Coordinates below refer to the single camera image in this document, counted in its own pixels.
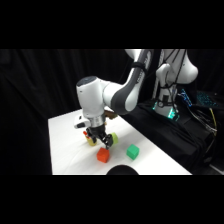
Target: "red cube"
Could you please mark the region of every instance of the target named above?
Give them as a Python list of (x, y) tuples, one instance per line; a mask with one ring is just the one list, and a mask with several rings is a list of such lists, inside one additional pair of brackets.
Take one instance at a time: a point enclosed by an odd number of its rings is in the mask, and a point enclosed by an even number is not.
[(110, 157), (110, 152), (107, 149), (101, 148), (99, 152), (97, 153), (97, 159), (100, 162), (107, 163), (109, 157)]

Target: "black background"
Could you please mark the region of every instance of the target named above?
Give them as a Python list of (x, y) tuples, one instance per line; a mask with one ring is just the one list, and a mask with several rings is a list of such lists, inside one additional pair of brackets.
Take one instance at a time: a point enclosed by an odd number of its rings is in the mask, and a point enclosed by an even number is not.
[[(158, 66), (155, 49), (150, 72)], [(224, 95), (224, 50), (189, 49), (198, 89)], [(51, 174), (48, 119), (80, 109), (76, 83), (85, 76), (124, 83), (132, 60), (123, 49), (0, 50), (0, 174)], [(142, 88), (150, 99), (155, 76)]]

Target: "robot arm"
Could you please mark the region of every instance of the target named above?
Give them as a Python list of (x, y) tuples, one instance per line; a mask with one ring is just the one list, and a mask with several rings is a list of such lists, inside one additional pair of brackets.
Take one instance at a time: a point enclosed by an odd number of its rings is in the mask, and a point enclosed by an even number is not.
[(99, 138), (109, 148), (110, 136), (105, 133), (104, 108), (108, 106), (118, 115), (135, 109), (146, 72), (151, 65), (153, 49), (126, 49), (134, 59), (134, 65), (124, 85), (107, 82), (95, 76), (86, 77), (77, 83), (77, 93), (82, 114), (75, 118), (75, 128), (88, 128), (89, 136)]
[[(88, 135), (99, 138), (106, 148), (113, 144), (112, 137), (105, 133), (105, 106), (118, 115), (130, 113), (137, 105), (138, 96), (154, 55), (153, 49), (126, 49), (134, 59), (133, 68), (124, 85), (107, 82), (95, 76), (86, 77), (77, 84), (77, 93), (82, 113), (75, 118), (75, 128), (88, 128)], [(186, 49), (164, 49), (165, 63), (157, 70), (161, 91), (155, 112), (173, 119), (173, 102), (176, 84), (193, 82), (198, 70), (188, 58)]]

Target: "cable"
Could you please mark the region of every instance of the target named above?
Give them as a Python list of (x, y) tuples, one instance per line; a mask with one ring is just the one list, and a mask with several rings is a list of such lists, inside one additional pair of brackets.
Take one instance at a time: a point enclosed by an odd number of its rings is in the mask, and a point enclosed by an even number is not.
[(212, 117), (213, 117), (213, 120), (214, 120), (214, 125), (215, 125), (215, 129), (216, 129), (216, 132), (215, 132), (215, 137), (217, 136), (217, 130), (218, 130), (218, 127), (217, 127), (217, 123), (216, 123), (216, 119), (215, 119), (215, 115), (213, 113), (213, 110), (211, 108), (209, 108), (210, 111), (211, 111), (211, 114), (212, 114)]
[(151, 72), (151, 73), (145, 78), (145, 80), (147, 80), (148, 78), (150, 78), (151, 75), (153, 75), (159, 68), (161, 68), (161, 67), (167, 62), (167, 60), (172, 56), (172, 54), (173, 54), (173, 52), (174, 52), (175, 50), (176, 50), (176, 49), (174, 49), (174, 50), (169, 54), (169, 56), (163, 61), (163, 63), (162, 63), (157, 69), (155, 69), (153, 72)]
[(210, 127), (208, 124), (206, 124), (204, 121), (202, 121), (200, 118), (198, 118), (198, 116), (196, 114), (194, 114), (189, 107), (187, 107), (189, 112), (192, 114), (192, 116), (197, 119), (207, 130), (209, 130), (210, 132), (212, 132), (214, 134), (214, 132), (217, 132), (217, 129), (214, 129), (212, 127)]

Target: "green cube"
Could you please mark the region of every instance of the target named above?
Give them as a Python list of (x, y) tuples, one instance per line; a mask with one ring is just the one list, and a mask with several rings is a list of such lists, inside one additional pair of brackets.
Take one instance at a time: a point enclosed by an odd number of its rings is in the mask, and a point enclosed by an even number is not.
[(131, 145), (127, 150), (127, 156), (135, 160), (139, 155), (139, 148), (135, 145)]
[(117, 135), (115, 133), (112, 133), (111, 135), (113, 137), (113, 145), (117, 144), (118, 143), (118, 137), (117, 137)]

